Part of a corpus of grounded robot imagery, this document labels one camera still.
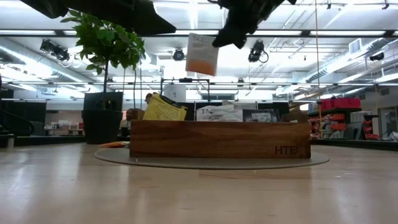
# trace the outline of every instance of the wooden planter box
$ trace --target wooden planter box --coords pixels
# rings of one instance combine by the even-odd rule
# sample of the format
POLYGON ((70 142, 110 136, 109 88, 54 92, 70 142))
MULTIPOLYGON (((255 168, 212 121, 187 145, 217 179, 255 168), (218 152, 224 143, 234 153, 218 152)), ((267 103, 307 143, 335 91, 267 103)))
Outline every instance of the wooden planter box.
POLYGON ((133 120, 130 156, 310 158, 310 126, 307 122, 133 120))

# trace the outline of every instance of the potted plant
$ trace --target potted plant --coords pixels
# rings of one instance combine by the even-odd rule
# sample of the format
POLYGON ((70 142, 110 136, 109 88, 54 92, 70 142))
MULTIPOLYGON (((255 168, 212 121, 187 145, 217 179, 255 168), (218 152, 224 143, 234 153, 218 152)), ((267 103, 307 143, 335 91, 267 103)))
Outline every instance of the potted plant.
POLYGON ((82 46, 80 57, 86 57, 91 64, 86 70, 95 70, 98 75, 104 72, 104 88, 102 94, 102 110, 83 110, 86 142, 101 144, 115 141, 118 136, 122 111, 106 109, 106 82, 109 64, 113 67, 121 65, 124 69, 132 67, 135 71, 140 57, 145 57, 144 41, 135 33, 128 32, 122 26, 98 19, 89 14, 69 11, 71 17, 61 22, 76 22, 73 27, 79 40, 76 46, 82 46))

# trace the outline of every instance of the green leaves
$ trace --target green leaves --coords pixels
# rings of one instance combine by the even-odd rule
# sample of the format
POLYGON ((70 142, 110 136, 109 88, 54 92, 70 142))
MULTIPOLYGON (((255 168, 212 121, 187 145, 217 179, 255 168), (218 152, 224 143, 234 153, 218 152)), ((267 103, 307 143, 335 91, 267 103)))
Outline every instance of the green leaves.
POLYGON ((64 18, 62 22, 77 22, 73 27, 79 38, 76 46, 83 47, 80 57, 86 57, 91 63, 86 70, 95 70, 101 74, 107 63, 115 68, 121 65, 123 68, 136 69, 140 56, 145 53, 144 41, 140 37, 127 32, 120 25, 102 21, 92 15, 73 10, 70 15, 72 17, 64 18))
POLYGON ((96 69, 95 65, 87 65, 86 70, 94 70, 96 69))
POLYGON ((70 21, 79 22, 80 20, 78 18, 75 18, 75 17, 68 17, 68 18, 64 18, 64 19, 61 20, 61 22, 70 22, 70 21))
POLYGON ((74 10, 69 10, 69 13, 70 13, 72 16, 81 17, 81 12, 74 11, 74 10))

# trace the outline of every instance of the spotlight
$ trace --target spotlight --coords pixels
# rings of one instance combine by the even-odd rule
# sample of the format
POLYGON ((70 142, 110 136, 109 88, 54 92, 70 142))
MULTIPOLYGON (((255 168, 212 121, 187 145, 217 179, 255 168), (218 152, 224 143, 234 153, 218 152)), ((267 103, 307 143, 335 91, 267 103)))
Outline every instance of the spotlight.
POLYGON ((173 54, 173 59, 177 62, 184 60, 185 54, 182 52, 182 49, 175 49, 173 54))
POLYGON ((269 56, 267 52, 264 51, 264 44, 262 43, 261 40, 257 40, 256 43, 254 43, 253 48, 250 50, 249 54, 249 62, 262 62, 266 63, 268 62, 269 56), (265 54, 267 56, 267 60, 265 61, 260 61, 260 57, 265 54))
POLYGON ((238 79, 238 83, 244 83, 243 78, 239 78, 239 79, 238 79))
POLYGON ((56 57, 60 61, 68 61, 70 59, 68 49, 63 49, 58 45, 51 43, 49 40, 43 40, 40 50, 56 57))
POLYGON ((372 62, 375 61, 375 60, 383 60, 383 59, 384 59, 384 53, 381 52, 381 53, 379 53, 379 54, 377 54, 377 55, 370 56, 369 59, 370 59, 372 62))

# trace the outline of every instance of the gray rug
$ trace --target gray rug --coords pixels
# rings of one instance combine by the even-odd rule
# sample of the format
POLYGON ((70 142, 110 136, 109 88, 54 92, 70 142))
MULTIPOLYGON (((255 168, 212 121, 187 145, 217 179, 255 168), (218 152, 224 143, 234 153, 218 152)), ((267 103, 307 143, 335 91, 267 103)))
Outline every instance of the gray rug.
POLYGON ((208 158, 158 158, 158 157, 129 157, 129 149, 103 149, 94 157, 109 162, 121 164, 179 168, 179 169, 276 169, 288 167, 302 167, 322 164, 329 161, 329 157, 319 152, 312 152, 311 159, 208 159, 208 158))

